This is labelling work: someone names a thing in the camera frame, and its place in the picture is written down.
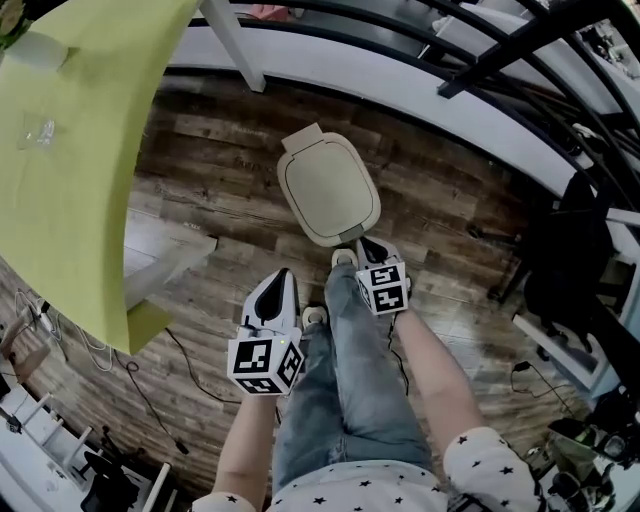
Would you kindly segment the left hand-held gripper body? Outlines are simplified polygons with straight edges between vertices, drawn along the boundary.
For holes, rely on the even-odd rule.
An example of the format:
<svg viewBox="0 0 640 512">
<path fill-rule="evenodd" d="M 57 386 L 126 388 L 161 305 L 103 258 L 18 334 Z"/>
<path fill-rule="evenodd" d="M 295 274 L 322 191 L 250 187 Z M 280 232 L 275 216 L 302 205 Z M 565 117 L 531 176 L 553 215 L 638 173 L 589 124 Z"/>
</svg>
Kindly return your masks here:
<svg viewBox="0 0 640 512">
<path fill-rule="evenodd" d="M 304 362 L 301 335 L 298 327 L 285 333 L 239 327 L 228 342 L 228 378 L 249 395 L 288 395 Z"/>
</svg>

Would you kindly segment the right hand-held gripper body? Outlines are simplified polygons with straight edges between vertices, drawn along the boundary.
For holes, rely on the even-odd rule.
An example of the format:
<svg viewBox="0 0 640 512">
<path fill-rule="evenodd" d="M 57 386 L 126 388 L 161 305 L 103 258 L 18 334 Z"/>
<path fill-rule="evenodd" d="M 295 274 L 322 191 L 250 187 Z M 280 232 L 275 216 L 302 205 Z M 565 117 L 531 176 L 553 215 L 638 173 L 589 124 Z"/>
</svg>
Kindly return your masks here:
<svg viewBox="0 0 640 512">
<path fill-rule="evenodd" d="M 356 273 L 361 296 L 375 316 L 404 311 L 409 305 L 409 281 L 404 262 Z"/>
</svg>

